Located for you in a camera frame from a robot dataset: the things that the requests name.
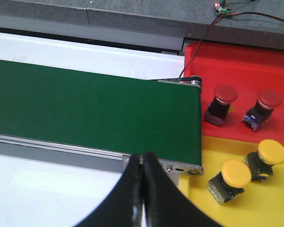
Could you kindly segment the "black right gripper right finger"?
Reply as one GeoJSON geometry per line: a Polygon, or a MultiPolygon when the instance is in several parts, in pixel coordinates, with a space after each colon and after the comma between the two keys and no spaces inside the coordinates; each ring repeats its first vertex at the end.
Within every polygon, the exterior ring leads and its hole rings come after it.
{"type": "Polygon", "coordinates": [[[153,152],[143,155],[144,202],[149,227],[220,227],[175,186],[153,152]]]}

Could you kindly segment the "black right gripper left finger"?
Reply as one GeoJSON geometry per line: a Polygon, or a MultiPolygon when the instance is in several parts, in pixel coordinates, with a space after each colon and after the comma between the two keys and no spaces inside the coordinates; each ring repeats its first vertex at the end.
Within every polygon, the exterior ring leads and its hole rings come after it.
{"type": "Polygon", "coordinates": [[[76,226],[78,227],[140,227],[142,198],[140,156],[131,155],[129,162],[108,196],[76,226]]]}

